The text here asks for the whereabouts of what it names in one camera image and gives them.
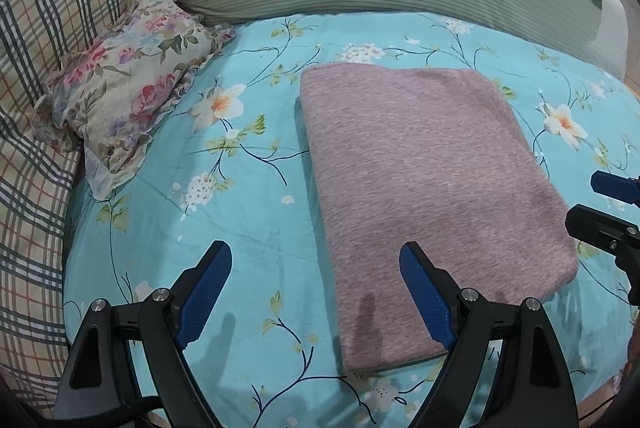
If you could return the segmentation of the pink fuzzy garment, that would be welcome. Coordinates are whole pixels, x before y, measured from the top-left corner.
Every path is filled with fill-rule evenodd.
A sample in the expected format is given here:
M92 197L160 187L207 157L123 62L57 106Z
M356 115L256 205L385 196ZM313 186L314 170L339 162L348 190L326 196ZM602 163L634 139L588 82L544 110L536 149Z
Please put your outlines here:
M304 72L299 100L345 370L442 353L399 272L407 242L498 303L575 278L566 204L485 76L330 63Z

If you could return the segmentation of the small floral pillow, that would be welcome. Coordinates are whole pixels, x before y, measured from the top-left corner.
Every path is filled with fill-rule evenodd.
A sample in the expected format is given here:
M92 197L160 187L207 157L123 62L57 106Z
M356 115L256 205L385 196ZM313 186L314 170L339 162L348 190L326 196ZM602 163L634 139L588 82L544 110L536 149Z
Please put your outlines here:
M208 28L174 0L135 0L46 78L32 112L35 137L58 151L82 150L92 196L106 200L134 178L160 121L233 36L231 25Z

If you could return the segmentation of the plaid checked pillow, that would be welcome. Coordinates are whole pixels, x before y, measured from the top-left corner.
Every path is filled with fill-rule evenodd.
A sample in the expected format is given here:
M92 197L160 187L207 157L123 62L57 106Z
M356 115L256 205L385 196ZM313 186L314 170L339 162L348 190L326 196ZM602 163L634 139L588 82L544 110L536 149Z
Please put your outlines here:
M130 0L1 0L1 385L53 412L67 339L63 241L78 153L54 130L49 82Z

